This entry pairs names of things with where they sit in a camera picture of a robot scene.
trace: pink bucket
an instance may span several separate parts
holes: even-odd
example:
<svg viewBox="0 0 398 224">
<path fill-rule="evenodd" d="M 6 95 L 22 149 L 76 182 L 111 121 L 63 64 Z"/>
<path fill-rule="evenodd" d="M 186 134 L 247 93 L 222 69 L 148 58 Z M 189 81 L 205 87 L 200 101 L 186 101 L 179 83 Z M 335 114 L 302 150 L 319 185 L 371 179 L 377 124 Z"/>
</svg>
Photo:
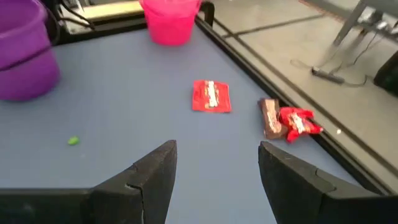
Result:
<svg viewBox="0 0 398 224">
<path fill-rule="evenodd" d="M 187 43 L 200 3 L 200 0 L 141 0 L 152 40 L 169 46 Z"/>
</svg>

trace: brown chocolate bar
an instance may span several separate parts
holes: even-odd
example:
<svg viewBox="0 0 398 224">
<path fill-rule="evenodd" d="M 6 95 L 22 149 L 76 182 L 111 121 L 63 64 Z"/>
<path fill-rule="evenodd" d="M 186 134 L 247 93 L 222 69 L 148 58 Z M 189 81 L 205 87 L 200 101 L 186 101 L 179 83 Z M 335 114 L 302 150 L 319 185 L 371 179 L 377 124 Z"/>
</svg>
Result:
<svg viewBox="0 0 398 224">
<path fill-rule="evenodd" d="M 278 100 L 261 98 L 258 105 L 262 111 L 265 128 L 264 135 L 267 139 L 278 139 L 285 136 L 287 127 L 281 124 L 279 118 L 279 102 Z"/>
</svg>

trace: red candy wrapper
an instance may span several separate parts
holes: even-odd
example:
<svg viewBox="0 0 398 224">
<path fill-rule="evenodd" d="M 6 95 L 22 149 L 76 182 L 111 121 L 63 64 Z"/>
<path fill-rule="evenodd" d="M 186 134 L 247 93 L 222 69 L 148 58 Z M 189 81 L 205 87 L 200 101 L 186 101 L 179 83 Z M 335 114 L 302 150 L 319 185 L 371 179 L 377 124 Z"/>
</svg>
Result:
<svg viewBox="0 0 398 224">
<path fill-rule="evenodd" d="M 228 84 L 211 80 L 194 81 L 192 109 L 213 113 L 231 112 Z"/>
<path fill-rule="evenodd" d="M 311 123 L 307 118 L 313 118 L 313 112 L 300 108 L 283 107 L 279 111 L 280 122 L 289 129 L 287 142 L 294 142 L 302 134 L 319 134 L 323 128 Z"/>
</svg>

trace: green candy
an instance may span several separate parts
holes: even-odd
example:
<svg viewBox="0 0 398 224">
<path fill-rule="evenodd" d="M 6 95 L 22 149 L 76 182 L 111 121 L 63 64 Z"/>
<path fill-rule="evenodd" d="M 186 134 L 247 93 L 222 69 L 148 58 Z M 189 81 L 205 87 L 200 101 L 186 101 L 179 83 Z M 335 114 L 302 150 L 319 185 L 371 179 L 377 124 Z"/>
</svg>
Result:
<svg viewBox="0 0 398 224">
<path fill-rule="evenodd" d="M 72 137 L 68 140 L 68 144 L 69 144 L 70 146 L 74 146 L 74 145 L 76 145 L 76 144 L 79 144 L 79 142 L 80 142 L 80 139 L 79 139 L 78 136 L 72 136 Z"/>
</svg>

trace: table leg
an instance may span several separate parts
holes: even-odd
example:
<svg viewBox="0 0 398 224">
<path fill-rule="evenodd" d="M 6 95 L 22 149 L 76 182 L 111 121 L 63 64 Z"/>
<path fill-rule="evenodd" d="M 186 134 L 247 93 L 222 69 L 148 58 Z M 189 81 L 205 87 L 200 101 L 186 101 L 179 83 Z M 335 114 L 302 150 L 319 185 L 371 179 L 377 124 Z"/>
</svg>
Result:
<svg viewBox="0 0 398 224">
<path fill-rule="evenodd" d="M 347 36 L 351 28 L 353 28 L 358 23 L 358 19 L 365 9 L 366 4 L 363 1 L 360 1 L 358 5 L 356 5 L 353 12 L 349 15 L 349 18 L 346 20 L 339 33 L 337 34 L 333 45 L 339 46 L 341 44 L 341 41 L 343 41 L 343 39 Z"/>
</svg>

